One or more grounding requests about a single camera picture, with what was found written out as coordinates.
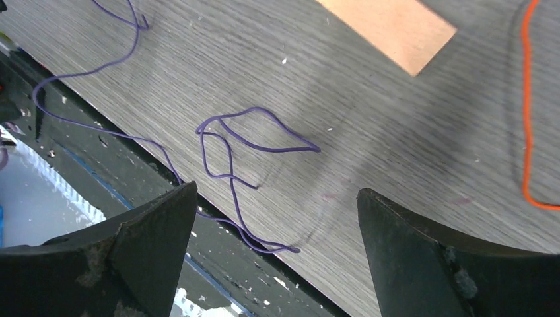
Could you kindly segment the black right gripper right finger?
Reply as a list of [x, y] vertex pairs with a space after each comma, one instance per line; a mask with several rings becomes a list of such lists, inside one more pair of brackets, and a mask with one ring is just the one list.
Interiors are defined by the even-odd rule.
[[359, 227], [383, 316], [558, 316], [559, 256], [452, 229], [370, 188]]

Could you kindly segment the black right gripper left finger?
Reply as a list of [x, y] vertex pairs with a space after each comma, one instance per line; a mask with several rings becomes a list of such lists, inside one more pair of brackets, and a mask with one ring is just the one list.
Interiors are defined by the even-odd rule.
[[197, 185], [39, 246], [1, 249], [2, 316], [168, 316]]

